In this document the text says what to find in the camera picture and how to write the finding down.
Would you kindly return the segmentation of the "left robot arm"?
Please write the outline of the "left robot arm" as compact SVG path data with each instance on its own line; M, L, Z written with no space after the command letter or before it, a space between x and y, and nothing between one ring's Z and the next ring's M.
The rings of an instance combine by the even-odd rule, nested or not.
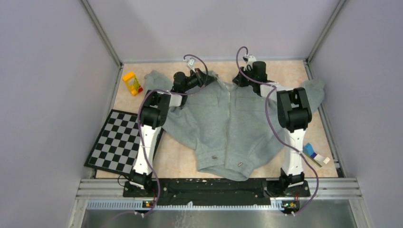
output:
M202 72L200 69L177 72L173 76L171 90L149 90L141 103L137 115L137 125L140 136L139 152L129 174L128 183L140 196L147 196L152 192L153 159L158 137L165 124L168 111L171 107L183 107L187 96L195 94L195 87L200 89L217 80L216 76Z

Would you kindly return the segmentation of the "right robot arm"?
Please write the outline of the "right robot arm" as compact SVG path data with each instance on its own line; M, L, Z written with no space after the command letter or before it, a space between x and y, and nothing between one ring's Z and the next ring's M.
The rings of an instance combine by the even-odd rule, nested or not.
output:
M277 96L277 115L280 126L285 130L285 140L280 142L286 147L285 160L280 169L279 191L291 196L303 185L303 140L312 112L306 90L302 87L290 88L267 79L266 63L257 61L253 56L244 58L246 66L239 67L233 82L241 87L252 86L254 93L269 98Z

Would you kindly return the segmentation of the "grey zip-up jacket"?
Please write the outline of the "grey zip-up jacket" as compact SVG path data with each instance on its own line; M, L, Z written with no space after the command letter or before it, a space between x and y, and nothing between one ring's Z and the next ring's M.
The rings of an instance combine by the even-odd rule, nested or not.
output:
M261 97L219 77L194 90L183 107L169 109L163 129L194 150L199 172L245 181L283 149L276 93Z

